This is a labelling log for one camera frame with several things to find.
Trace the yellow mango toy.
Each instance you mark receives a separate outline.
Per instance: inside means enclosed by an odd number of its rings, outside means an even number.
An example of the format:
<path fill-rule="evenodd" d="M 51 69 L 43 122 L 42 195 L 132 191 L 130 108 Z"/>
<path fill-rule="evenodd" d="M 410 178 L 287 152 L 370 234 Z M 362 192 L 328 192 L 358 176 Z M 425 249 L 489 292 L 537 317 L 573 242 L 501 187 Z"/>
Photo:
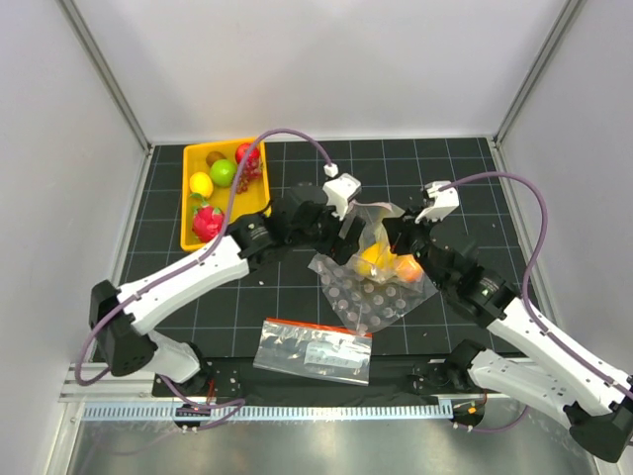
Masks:
<path fill-rule="evenodd" d="M 393 273 L 395 256 L 387 244 L 376 242 L 365 250 L 358 257 L 355 265 L 358 274 L 364 277 L 387 279 Z"/>

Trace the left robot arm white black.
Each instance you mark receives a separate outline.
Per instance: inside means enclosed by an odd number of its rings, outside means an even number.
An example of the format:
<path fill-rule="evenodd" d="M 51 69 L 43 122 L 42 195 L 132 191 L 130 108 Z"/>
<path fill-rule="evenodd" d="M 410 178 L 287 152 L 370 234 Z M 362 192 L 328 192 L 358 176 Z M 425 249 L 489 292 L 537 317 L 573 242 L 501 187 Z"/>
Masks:
<path fill-rule="evenodd" d="M 206 391 L 213 371 L 198 347 L 176 341 L 157 326 L 209 291 L 277 263 L 308 246 L 346 263 L 365 226 L 347 215 L 361 184 L 349 174 L 324 185 L 290 188 L 271 208 L 244 214 L 199 250 L 143 279 L 92 289 L 90 327 L 111 375 L 145 370 L 188 396 Z"/>

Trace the orange peach toy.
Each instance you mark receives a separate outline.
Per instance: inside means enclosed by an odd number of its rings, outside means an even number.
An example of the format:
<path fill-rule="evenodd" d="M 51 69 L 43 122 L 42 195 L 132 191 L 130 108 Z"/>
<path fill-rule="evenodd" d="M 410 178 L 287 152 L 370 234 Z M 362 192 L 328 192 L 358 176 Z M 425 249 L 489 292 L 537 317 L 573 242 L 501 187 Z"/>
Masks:
<path fill-rule="evenodd" d="M 405 283 L 419 282 L 423 277 L 423 269 L 411 254 L 398 256 L 395 260 L 397 278 Z"/>

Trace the pink polka dot zip bag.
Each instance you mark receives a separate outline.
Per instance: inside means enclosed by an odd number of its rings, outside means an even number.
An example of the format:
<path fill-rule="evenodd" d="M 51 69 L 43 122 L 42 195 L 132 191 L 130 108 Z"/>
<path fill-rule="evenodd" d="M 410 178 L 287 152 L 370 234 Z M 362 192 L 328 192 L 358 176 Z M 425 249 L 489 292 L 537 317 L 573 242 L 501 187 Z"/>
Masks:
<path fill-rule="evenodd" d="M 354 269 L 357 273 L 355 265 L 357 263 L 358 257 L 361 252 L 365 250 L 370 245 L 379 242 L 383 244 L 387 244 L 390 248 L 390 242 L 387 236 L 387 231 L 383 225 L 383 220 L 387 218 L 399 218 L 404 213 L 404 210 L 397 205 L 386 202 L 375 202 L 375 203 L 360 203 L 358 201 L 353 201 L 349 208 L 349 216 L 350 217 L 358 217 L 361 218 L 365 222 L 365 227 L 362 231 L 362 234 L 359 238 L 359 250 L 356 254 L 354 254 L 348 265 Z M 378 284 L 386 284 L 386 283 L 397 283 L 400 285 L 404 285 L 408 288 L 416 288 L 422 284 L 422 279 L 419 282 L 414 283 L 405 283 L 400 281 L 395 272 L 395 262 L 393 266 L 393 273 L 387 279 L 378 280 L 377 278 L 372 277 L 364 277 L 372 280 Z"/>

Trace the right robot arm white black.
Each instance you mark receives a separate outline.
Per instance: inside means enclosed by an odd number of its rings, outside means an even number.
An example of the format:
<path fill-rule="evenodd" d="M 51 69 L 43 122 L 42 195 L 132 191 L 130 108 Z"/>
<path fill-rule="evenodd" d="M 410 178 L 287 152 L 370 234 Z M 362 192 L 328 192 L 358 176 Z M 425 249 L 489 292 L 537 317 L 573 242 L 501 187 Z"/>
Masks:
<path fill-rule="evenodd" d="M 468 236 L 424 213 L 405 211 L 383 225 L 391 251 L 419 263 L 462 318 L 507 341 L 538 370 L 508 361 L 472 341 L 448 356 L 445 378 L 458 392 L 475 385 L 504 393 L 558 422 L 591 455 L 617 462 L 632 440 L 632 377 L 582 347 L 482 265 Z"/>

